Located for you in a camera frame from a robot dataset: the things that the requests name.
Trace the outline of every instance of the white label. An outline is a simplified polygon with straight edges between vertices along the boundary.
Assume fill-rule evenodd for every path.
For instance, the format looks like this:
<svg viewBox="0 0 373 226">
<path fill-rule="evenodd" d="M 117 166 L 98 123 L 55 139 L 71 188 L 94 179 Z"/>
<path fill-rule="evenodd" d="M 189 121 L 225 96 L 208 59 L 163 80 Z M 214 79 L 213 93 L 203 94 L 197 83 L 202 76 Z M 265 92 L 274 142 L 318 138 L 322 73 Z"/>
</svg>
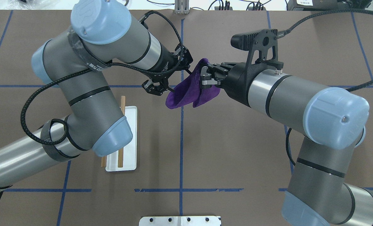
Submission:
<svg viewBox="0 0 373 226">
<path fill-rule="evenodd" d="M 296 3 L 303 6 L 313 6 L 312 0 L 296 0 Z"/>
</svg>

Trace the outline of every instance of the light blue plastic cover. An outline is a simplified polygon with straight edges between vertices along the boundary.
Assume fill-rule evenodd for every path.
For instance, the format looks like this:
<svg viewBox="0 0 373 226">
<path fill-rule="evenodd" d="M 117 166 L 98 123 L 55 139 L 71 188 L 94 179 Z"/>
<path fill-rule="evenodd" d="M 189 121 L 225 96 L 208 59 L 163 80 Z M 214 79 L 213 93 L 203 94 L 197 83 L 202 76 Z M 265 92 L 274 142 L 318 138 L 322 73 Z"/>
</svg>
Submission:
<svg viewBox="0 0 373 226">
<path fill-rule="evenodd" d="M 97 156 L 102 157 L 125 147 L 132 139 L 131 127 L 124 116 L 103 133 L 92 149 Z"/>
<path fill-rule="evenodd" d="M 312 208 L 288 191 L 281 214 L 292 226 L 330 226 L 330 224 Z"/>
<path fill-rule="evenodd" d="M 45 71 L 44 68 L 44 63 L 43 63 L 43 52 L 44 48 L 47 45 L 47 43 L 51 41 L 48 40 L 46 41 L 38 50 L 36 50 L 35 53 L 33 53 L 32 56 L 32 69 L 33 72 L 39 77 L 44 84 L 52 83 L 53 81 L 50 79 L 50 77 L 47 75 L 47 72 Z"/>
<path fill-rule="evenodd" d="M 316 143 L 341 150 L 361 134 L 369 116 L 368 102 L 345 89 L 326 88 L 306 106 L 303 126 Z"/>
<path fill-rule="evenodd" d="M 131 22 L 129 10 L 116 0 L 80 0 L 71 13 L 72 28 L 78 36 L 98 45 L 120 39 Z"/>
</svg>

